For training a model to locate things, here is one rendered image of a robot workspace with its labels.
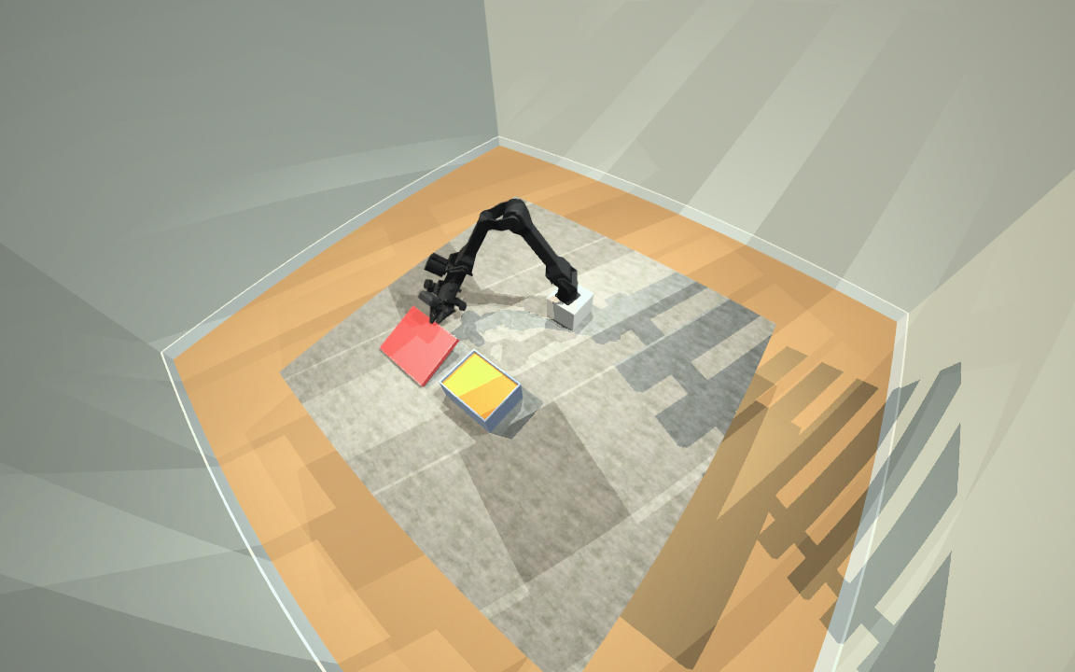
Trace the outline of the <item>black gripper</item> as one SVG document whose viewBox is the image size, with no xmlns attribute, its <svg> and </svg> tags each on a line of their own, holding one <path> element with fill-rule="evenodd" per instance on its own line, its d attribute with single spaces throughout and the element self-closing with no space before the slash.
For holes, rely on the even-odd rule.
<svg viewBox="0 0 1075 672">
<path fill-rule="evenodd" d="M 440 280 L 440 283 L 442 284 L 442 287 L 440 287 L 440 292 L 436 294 L 438 297 L 434 294 L 424 291 L 417 297 L 430 308 L 430 324 L 434 323 L 436 318 L 436 323 L 439 324 L 440 321 L 443 321 L 445 317 L 452 315 L 453 312 L 456 312 L 454 305 L 459 306 L 459 310 L 461 311 L 465 311 L 467 309 L 467 303 L 455 297 L 457 292 L 462 292 L 460 286 L 456 286 L 445 278 L 444 281 Z"/>
</svg>

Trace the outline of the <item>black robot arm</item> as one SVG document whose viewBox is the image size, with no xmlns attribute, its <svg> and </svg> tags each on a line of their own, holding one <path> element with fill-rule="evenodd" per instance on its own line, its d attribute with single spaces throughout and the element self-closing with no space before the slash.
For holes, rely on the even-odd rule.
<svg viewBox="0 0 1075 672">
<path fill-rule="evenodd" d="M 502 217 L 503 218 L 497 218 Z M 538 227 L 532 224 L 529 210 L 521 199 L 511 199 L 507 203 L 497 203 L 494 208 L 482 210 L 481 217 L 475 224 L 472 235 L 467 245 L 461 251 L 452 254 L 448 259 L 438 254 L 431 254 L 427 260 L 424 271 L 435 273 L 456 286 L 464 284 L 465 273 L 473 276 L 473 264 L 475 255 L 482 245 L 483 237 L 489 231 L 511 230 L 512 233 L 522 235 L 524 241 L 533 248 L 541 262 L 546 264 L 545 276 L 558 287 L 555 297 L 570 305 L 579 297 L 579 271 L 567 262 L 565 257 L 556 256 L 549 242 L 546 242 L 538 232 Z"/>
</svg>

